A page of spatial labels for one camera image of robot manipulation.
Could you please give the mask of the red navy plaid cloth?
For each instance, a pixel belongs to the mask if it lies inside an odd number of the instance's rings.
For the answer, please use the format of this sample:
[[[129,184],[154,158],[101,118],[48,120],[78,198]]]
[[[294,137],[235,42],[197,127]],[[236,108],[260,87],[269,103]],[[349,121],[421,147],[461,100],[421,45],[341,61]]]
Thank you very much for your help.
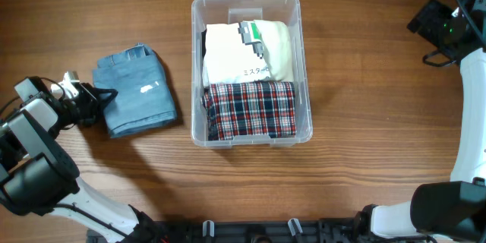
[[[201,103],[207,114],[209,140],[248,135],[282,138],[297,131],[292,82],[211,84]]]

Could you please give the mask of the clear plastic storage container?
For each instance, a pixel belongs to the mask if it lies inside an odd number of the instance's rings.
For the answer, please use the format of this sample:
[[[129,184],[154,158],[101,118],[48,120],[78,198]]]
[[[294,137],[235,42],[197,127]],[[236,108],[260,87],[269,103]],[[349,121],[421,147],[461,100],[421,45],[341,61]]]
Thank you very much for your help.
[[[201,34],[208,24],[233,24],[255,19],[281,21],[289,28],[295,79],[295,136],[271,138],[254,135],[209,141],[207,114],[200,101],[204,94]],[[194,0],[191,5],[191,35],[191,137],[196,145],[210,149],[252,144],[290,147],[311,139],[313,125],[299,0]]]

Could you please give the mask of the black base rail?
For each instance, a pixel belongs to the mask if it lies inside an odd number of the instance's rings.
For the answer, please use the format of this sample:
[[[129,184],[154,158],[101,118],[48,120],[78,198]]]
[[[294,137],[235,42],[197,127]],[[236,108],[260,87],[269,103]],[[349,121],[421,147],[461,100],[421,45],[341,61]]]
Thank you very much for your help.
[[[178,243],[346,243],[346,242],[427,242],[415,235],[401,238],[379,238],[363,228],[355,229],[351,218],[280,222],[158,222],[157,227]]]

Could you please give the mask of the black garment with tape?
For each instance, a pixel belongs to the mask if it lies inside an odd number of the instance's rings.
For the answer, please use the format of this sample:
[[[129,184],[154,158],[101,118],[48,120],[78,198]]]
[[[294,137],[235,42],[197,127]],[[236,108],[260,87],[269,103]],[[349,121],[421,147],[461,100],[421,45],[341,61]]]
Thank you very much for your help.
[[[203,60],[207,52],[206,37],[207,37],[207,29],[201,32],[201,57]]]

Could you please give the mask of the cream cloth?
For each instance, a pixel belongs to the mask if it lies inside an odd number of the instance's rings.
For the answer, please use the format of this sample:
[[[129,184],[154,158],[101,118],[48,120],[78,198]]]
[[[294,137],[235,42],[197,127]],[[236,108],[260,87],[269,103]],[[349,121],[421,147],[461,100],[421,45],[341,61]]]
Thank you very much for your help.
[[[255,20],[264,45],[264,60],[270,70],[270,79],[293,82],[292,44],[289,28],[281,21]]]

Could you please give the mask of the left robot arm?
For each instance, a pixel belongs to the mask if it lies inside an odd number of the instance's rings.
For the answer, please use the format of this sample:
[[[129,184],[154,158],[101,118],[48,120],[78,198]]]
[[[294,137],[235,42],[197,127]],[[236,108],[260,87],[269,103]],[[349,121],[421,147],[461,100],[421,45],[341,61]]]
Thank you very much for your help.
[[[129,204],[101,194],[56,138],[69,126],[90,126],[117,96],[65,77],[55,96],[43,77],[15,85],[18,109],[1,121],[1,204],[18,216],[60,216],[96,232],[107,242],[167,242],[162,226]]]

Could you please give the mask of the white printed shirt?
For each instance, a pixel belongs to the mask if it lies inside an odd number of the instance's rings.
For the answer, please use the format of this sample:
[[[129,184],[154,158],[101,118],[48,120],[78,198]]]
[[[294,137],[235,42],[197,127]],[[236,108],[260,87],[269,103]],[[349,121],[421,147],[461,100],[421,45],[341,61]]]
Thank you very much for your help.
[[[264,44],[255,22],[208,24],[204,46],[205,87],[270,79]]]

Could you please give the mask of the blue denim jeans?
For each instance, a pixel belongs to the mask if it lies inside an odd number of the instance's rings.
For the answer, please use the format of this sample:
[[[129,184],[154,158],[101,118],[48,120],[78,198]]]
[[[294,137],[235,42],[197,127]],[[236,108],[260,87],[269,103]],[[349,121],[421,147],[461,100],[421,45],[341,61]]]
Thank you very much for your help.
[[[96,88],[118,92],[104,109],[112,138],[162,127],[177,119],[163,65],[143,43],[99,59],[93,83]]]

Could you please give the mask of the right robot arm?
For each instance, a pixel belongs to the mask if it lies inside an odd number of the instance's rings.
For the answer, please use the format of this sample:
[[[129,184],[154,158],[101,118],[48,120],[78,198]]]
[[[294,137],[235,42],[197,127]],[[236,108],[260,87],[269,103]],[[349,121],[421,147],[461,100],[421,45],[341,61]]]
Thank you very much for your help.
[[[419,186],[412,199],[369,205],[357,214],[353,241],[485,240],[485,0],[458,0],[452,9],[430,0],[407,26],[436,46],[422,61],[457,65],[463,106],[459,150],[450,179]]]

